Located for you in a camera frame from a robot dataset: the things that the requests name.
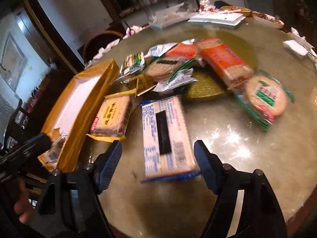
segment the human hand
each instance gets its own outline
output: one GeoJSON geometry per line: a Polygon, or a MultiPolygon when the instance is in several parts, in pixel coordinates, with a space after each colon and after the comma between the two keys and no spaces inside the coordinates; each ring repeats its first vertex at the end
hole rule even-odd
{"type": "Polygon", "coordinates": [[[20,199],[14,205],[14,212],[19,215],[19,220],[21,223],[26,224],[34,209],[29,202],[29,191],[25,187],[25,182],[19,179],[19,187],[21,190],[20,199]]]}

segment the glass tabletop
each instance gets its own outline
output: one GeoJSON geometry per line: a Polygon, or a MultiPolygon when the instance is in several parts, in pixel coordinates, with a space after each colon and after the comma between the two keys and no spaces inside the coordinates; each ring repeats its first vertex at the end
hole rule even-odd
{"type": "MultiPolygon", "coordinates": [[[[279,201],[285,221],[307,200],[317,184],[317,78],[308,58],[298,60],[283,47],[288,40],[280,30],[245,19],[236,29],[188,22],[164,30],[145,29],[123,40],[102,60],[144,52],[156,44],[218,36],[251,66],[276,77],[295,96],[286,112],[268,132],[238,104],[230,93],[210,99],[182,100],[185,121],[192,144],[203,140],[210,152],[237,170],[262,169],[279,201]]],[[[108,143],[86,139],[81,158],[93,161],[108,143]]],[[[216,196],[201,179],[188,182],[155,182],[145,179],[142,111],[130,117],[123,142],[122,158],[109,189],[100,196],[108,221],[130,237],[199,237],[210,216],[216,196]]],[[[235,233],[237,210],[229,231],[235,233]]]]}

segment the bowl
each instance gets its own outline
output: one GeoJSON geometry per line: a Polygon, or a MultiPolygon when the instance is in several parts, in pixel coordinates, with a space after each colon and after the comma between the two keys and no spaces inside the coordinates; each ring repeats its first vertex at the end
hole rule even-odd
{"type": "Polygon", "coordinates": [[[233,11],[233,10],[241,10],[241,13],[243,14],[243,16],[248,17],[251,15],[251,10],[248,8],[244,8],[244,7],[237,7],[237,6],[222,6],[221,7],[222,10],[229,10],[229,11],[233,11]]]}
{"type": "MultiPolygon", "coordinates": [[[[279,20],[280,23],[274,23],[274,22],[271,22],[271,21],[269,21],[269,20],[265,20],[265,19],[262,19],[262,18],[258,17],[257,14],[258,14],[258,12],[252,12],[253,18],[254,18],[256,21],[258,21],[258,22],[260,22],[260,23],[262,23],[262,24],[264,24],[264,25],[266,25],[266,26],[270,26],[270,27],[278,28],[278,29],[284,27],[284,22],[282,22],[281,20],[279,20]]],[[[275,19],[275,17],[273,17],[273,16],[271,16],[271,15],[268,15],[268,14],[265,14],[265,15],[266,15],[269,19],[275,19]]]]}

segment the cracker package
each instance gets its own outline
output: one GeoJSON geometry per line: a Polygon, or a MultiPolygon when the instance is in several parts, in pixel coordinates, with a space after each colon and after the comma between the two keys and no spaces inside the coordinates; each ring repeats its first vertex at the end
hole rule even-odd
{"type": "Polygon", "coordinates": [[[265,130],[285,112],[288,100],[295,102],[292,93],[263,70],[259,70],[242,87],[232,89],[232,92],[238,102],[265,130]]]}
{"type": "Polygon", "coordinates": [[[165,54],[166,56],[179,56],[187,59],[193,59],[196,57],[196,46],[193,44],[179,43],[165,54]]]}
{"type": "Polygon", "coordinates": [[[155,82],[166,81],[187,61],[184,57],[160,57],[145,69],[144,74],[151,76],[155,82]]]}
{"type": "Polygon", "coordinates": [[[105,142],[125,140],[135,93],[136,89],[132,89],[105,96],[87,135],[105,142]]]}
{"type": "Polygon", "coordinates": [[[173,96],[141,106],[146,178],[160,179],[195,171],[180,99],[173,96]]]}
{"type": "Polygon", "coordinates": [[[253,75],[253,69],[218,38],[204,39],[196,45],[199,55],[211,65],[228,89],[242,85],[253,75]]]}

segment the plate of food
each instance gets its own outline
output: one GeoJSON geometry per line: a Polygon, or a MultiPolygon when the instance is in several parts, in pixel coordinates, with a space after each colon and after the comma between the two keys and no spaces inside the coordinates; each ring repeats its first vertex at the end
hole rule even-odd
{"type": "Polygon", "coordinates": [[[241,13],[243,16],[248,17],[251,15],[251,10],[244,7],[237,7],[237,6],[222,6],[222,10],[228,10],[228,11],[235,11],[235,10],[241,10],[241,13]]]}
{"type": "Polygon", "coordinates": [[[279,16],[273,17],[271,15],[256,12],[256,11],[253,11],[252,15],[256,21],[262,22],[263,24],[267,26],[274,27],[274,28],[284,27],[284,22],[280,20],[279,16]]]}

